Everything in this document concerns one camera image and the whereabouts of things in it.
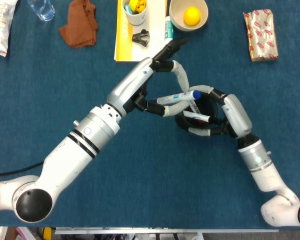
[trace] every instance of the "black clip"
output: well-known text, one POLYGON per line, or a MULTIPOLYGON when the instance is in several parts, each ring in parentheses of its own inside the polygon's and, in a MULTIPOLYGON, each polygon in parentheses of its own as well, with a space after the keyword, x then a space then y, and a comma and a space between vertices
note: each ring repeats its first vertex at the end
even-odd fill
POLYGON ((137 44, 141 44, 142 46, 146 47, 148 46, 149 40, 143 40, 141 39, 142 37, 149 37, 150 38, 150 34, 149 31, 142 29, 141 32, 133 34, 132 35, 132 42, 137 43, 137 44))

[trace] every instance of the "white robotic arm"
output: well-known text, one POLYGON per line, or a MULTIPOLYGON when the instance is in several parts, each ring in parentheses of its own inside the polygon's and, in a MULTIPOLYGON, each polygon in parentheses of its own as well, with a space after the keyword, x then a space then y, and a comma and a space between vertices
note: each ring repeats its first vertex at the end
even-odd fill
POLYGON ((264 220, 274 226, 300 226, 300 201, 280 177, 262 141, 251 134, 252 123, 238 98, 213 87, 199 85, 190 87, 208 94, 221 105, 225 114, 225 127, 219 130, 189 128, 199 136, 229 133, 238 140, 238 152, 247 165, 253 179, 263 192, 276 191, 277 195, 261 207, 264 220))
POLYGON ((154 72, 174 72, 183 87, 186 73, 176 61, 166 61, 185 38, 169 42, 154 58, 145 58, 112 90, 107 104, 94 107, 45 158, 40 177, 24 176, 0 182, 0 210, 13 210, 24 222, 35 223, 52 211, 59 194, 119 131, 120 120, 137 108, 165 114, 165 107, 145 100, 147 83, 154 72))

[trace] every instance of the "blue carpet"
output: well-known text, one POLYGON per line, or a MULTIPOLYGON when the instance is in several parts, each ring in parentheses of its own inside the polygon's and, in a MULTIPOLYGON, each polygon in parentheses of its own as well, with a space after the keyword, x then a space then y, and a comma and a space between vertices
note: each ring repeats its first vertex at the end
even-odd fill
MULTIPOLYGON (((70 0, 40 21, 26 0, 14 14, 7 58, 0 57, 0 172, 44 160, 135 63, 114 61, 116 2, 92 0, 97 44, 69 48, 58 33, 70 0)), ((208 0, 203 29, 175 55, 190 85, 206 84, 241 100, 272 152, 283 180, 300 197, 300 0, 208 0), (271 9, 279 59, 252 63, 242 12, 271 9)), ((156 73, 148 98, 180 91, 174 76, 156 73)), ((202 138, 173 118, 135 110, 99 156, 60 195, 37 226, 271 228, 260 207, 273 193, 258 190, 229 136, 202 138)), ((25 174, 39 175, 41 168, 25 174)), ((0 226, 24 226, 11 211, 0 226)))

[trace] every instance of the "crumpled towel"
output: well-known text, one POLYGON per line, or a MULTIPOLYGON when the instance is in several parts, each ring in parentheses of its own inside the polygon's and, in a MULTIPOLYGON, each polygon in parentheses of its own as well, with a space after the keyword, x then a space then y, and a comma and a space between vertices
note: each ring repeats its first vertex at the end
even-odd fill
POLYGON ((89 0, 73 0, 69 5, 68 24, 59 28, 59 33, 70 47, 93 46, 97 41, 98 23, 96 6, 89 0))

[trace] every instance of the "clear water bottle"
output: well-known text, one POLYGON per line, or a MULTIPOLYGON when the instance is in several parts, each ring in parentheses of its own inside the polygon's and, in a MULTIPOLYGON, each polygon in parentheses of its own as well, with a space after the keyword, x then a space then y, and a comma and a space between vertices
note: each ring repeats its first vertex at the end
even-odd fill
POLYGON ((27 0, 27 2, 42 21, 54 18, 56 11, 50 0, 27 0))

